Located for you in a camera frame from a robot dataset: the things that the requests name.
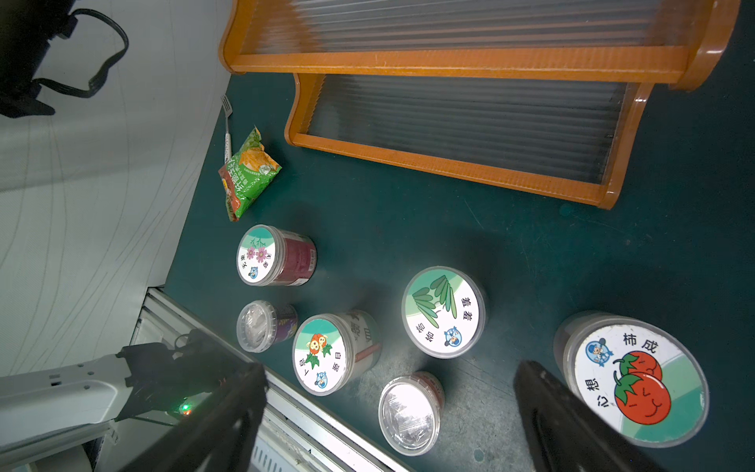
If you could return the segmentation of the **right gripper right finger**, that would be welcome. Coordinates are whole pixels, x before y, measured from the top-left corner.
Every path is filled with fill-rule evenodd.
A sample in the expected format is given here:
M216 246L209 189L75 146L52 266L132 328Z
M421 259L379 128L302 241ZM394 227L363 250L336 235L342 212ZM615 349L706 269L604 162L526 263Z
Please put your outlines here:
M535 361L513 380L519 413L537 471L661 471L566 385Z

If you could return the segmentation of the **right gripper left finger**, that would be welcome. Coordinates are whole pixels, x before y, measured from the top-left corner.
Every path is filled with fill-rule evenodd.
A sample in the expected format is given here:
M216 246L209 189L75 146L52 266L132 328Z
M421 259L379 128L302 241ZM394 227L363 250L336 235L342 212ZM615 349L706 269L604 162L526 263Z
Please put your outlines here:
M265 368L249 363L125 471L246 471L267 406Z

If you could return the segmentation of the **small clear-lid jar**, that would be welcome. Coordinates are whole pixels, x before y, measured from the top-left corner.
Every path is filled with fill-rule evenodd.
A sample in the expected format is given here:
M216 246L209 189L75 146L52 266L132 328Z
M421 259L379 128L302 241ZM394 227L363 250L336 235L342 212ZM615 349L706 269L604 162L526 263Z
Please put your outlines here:
M406 456L429 452L440 436L444 403L444 389L429 372L390 381L381 392L377 413L387 443Z
M279 344L298 330L298 314L291 305L279 307L256 300L240 312L236 334L240 347L250 353L262 353Z

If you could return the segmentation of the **orange wooden tiered shelf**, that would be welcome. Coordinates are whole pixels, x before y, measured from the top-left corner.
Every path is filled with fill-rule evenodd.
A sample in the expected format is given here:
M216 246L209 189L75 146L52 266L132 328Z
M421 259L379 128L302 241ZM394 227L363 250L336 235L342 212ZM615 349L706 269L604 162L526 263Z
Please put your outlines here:
M696 90L736 1L237 1L234 74L294 80L287 143L609 210L656 86Z

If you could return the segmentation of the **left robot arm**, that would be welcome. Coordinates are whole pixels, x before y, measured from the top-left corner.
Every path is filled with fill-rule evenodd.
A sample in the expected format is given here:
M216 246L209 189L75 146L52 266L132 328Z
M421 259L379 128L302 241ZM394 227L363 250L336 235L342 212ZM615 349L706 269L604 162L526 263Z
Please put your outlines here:
M200 330L184 345L150 342L96 360L1 380L1 464L8 454L76 428L151 411L187 417L187 401L213 393L240 361Z

